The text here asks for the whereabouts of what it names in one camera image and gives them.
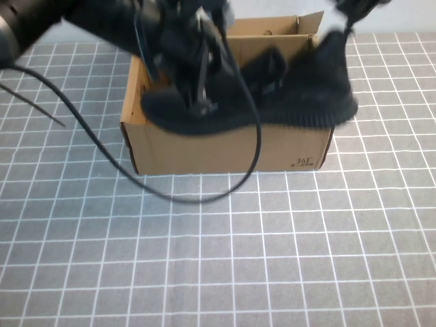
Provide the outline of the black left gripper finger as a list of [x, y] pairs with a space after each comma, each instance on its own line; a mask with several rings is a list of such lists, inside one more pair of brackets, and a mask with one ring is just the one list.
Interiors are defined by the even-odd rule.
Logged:
[[204, 65], [185, 67], [181, 73], [181, 93], [185, 111], [190, 115], [204, 114]]
[[202, 58], [202, 114], [210, 115], [218, 110], [217, 82], [221, 73], [221, 62], [213, 56]]

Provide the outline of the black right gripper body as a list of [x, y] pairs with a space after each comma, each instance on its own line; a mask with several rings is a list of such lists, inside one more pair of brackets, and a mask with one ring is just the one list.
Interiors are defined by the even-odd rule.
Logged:
[[389, 0], [335, 0], [334, 4], [349, 21], [360, 21], [377, 6], [389, 4]]

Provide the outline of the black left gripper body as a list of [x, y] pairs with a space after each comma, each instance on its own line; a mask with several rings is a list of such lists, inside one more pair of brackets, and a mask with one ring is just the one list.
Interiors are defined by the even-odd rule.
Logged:
[[136, 1], [136, 39], [148, 72], [172, 65], [221, 67], [224, 1]]

